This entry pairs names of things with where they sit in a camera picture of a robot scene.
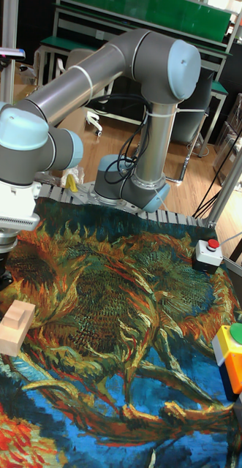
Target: chair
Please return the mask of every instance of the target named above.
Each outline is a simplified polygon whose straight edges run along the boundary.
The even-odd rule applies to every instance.
[[[190,145],[179,179],[167,177],[169,181],[180,184],[186,172],[190,156],[197,142],[198,135],[202,129],[204,120],[208,115],[208,104],[211,99],[211,88],[213,81],[213,72],[208,69],[201,69],[200,77],[194,93],[190,98],[178,105],[179,109],[204,109],[201,112],[179,112],[175,116],[171,141]]]

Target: wooden floor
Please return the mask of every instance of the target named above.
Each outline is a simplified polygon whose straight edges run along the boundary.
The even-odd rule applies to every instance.
[[[84,157],[81,162],[85,172],[85,182],[96,178],[100,159],[105,154],[117,154],[123,142],[134,132],[135,126],[111,118],[100,118],[103,127],[101,137],[97,137],[92,126],[86,125],[83,136]],[[184,215],[192,215],[197,209],[207,188],[210,186],[215,172],[213,160],[216,153],[213,146],[209,145],[209,155],[202,159],[192,155],[187,167],[184,181],[181,185],[171,184],[165,205],[169,211]],[[165,175],[176,178],[179,176],[181,165],[184,162],[186,148],[183,145],[171,143],[169,153],[165,162]],[[209,200],[221,189],[216,181],[208,196]],[[226,205],[224,212],[217,223],[216,232],[219,242],[242,231],[242,192],[234,191]],[[236,247],[241,236],[225,243],[222,246],[223,254],[229,257]],[[241,264],[242,255],[237,263]]]

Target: black cable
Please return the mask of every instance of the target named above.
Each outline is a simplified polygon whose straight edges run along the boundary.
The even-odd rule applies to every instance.
[[[207,213],[208,210],[210,210],[213,205],[215,204],[216,202],[216,199],[217,197],[219,196],[219,192],[216,193],[216,195],[213,196],[213,198],[211,198],[207,203],[206,203],[206,206],[203,207],[203,209],[201,210],[201,212],[199,212],[198,216],[204,216],[204,214]]]
[[[204,203],[204,204],[199,208],[199,210],[198,210],[198,212],[197,212],[195,218],[201,216],[201,213],[203,212],[204,209],[206,209],[206,208],[208,207],[208,205],[209,205],[209,206],[212,206],[212,205],[215,203],[217,197],[219,196],[219,192],[220,192],[220,190],[219,190],[210,200],[208,200],[206,203]]]
[[[238,138],[239,138],[240,136],[241,136],[241,131],[238,133],[238,135],[237,135],[237,137],[236,137],[236,139],[235,139],[233,145],[230,147],[229,151],[227,152],[227,155],[226,155],[226,157],[224,158],[224,161],[221,163],[219,169],[218,169],[217,172],[216,172],[215,177],[213,178],[213,180],[212,180],[212,182],[211,182],[211,185],[208,187],[207,192],[205,193],[204,197],[202,198],[200,204],[198,205],[198,207],[197,207],[196,211],[194,212],[194,214],[192,215],[192,217],[197,218],[197,216],[200,216],[200,215],[198,215],[198,213],[199,213],[200,209],[203,208],[203,201],[204,201],[204,200],[206,199],[206,197],[208,196],[208,193],[210,192],[211,187],[213,186],[213,184],[214,184],[214,182],[215,182],[215,180],[216,180],[216,178],[217,178],[219,172],[221,171],[222,167],[224,166],[224,163],[227,161],[227,158],[229,157],[231,151],[233,150],[233,148],[234,148],[235,144],[237,143]]]
[[[95,111],[98,111],[97,110],[97,105],[100,104],[100,103],[103,103],[105,100],[108,102],[110,100],[123,100],[123,99],[130,99],[132,101],[135,101],[135,103],[133,105],[137,105],[137,104],[143,104],[144,107],[146,108],[146,110],[150,113],[151,112],[151,104],[143,97],[143,96],[139,96],[137,94],[106,94],[104,96],[99,96],[97,98],[93,98],[88,106],[93,108]],[[126,142],[122,145],[119,153],[118,153],[118,157],[115,161],[111,162],[108,167],[106,168],[106,171],[105,171],[105,180],[106,182],[108,182],[109,184],[118,184],[122,181],[124,181],[125,179],[129,178],[129,177],[132,177],[132,174],[134,173],[135,171],[135,168],[141,158],[141,156],[145,153],[146,149],[147,149],[147,146],[148,146],[148,140],[149,140],[149,119],[146,120],[146,131],[145,131],[145,134],[144,134],[144,138],[143,138],[143,141],[141,142],[141,146],[140,146],[140,149],[139,149],[139,152],[137,154],[137,156],[134,156],[134,157],[129,157],[128,156],[128,151],[129,151],[129,148],[132,144],[132,141],[134,140],[135,136],[141,132],[142,128],[144,127],[145,125],[145,118],[142,119],[142,121],[140,122],[140,124],[138,125],[137,129],[135,130],[135,132],[126,140]],[[125,161],[125,163],[128,164],[127,168],[126,168],[126,172],[125,174],[122,174],[121,172],[121,162]],[[114,164],[117,164],[117,170],[120,174],[120,178],[116,181],[109,181],[107,179],[107,173],[108,171],[110,170],[110,168],[114,165]]]

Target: wooden block with notch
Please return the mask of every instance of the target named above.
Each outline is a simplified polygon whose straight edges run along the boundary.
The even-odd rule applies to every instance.
[[[36,306],[15,300],[0,323],[0,352],[8,356],[18,355],[34,318]]]

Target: red button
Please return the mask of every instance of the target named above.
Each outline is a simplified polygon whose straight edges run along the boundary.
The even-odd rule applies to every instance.
[[[209,245],[212,249],[217,249],[217,248],[219,247],[219,242],[216,241],[216,239],[209,239],[208,245]]]

